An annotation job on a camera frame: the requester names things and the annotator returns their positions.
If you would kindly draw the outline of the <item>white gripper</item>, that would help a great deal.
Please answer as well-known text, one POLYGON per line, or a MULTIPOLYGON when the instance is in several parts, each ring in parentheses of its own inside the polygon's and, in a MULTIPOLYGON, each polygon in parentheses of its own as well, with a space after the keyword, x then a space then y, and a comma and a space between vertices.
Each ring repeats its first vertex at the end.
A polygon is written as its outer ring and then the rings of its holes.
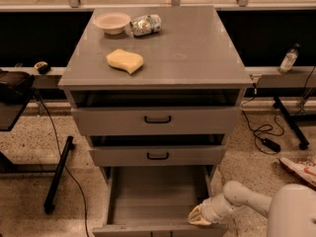
POLYGON ((229 212, 230 203, 223 197, 210 197, 189 214, 189 224, 206 226, 218 223, 229 212))

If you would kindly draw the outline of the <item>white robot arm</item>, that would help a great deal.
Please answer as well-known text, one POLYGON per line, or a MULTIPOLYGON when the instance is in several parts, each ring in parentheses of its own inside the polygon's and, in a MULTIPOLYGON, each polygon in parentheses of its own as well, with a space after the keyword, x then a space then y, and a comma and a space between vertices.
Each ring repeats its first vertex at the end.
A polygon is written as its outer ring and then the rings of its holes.
POLYGON ((268 219, 267 237, 316 237, 316 192, 297 184, 285 185, 268 197, 230 181, 221 194, 197 205, 188 221, 210 225, 246 207, 268 219))

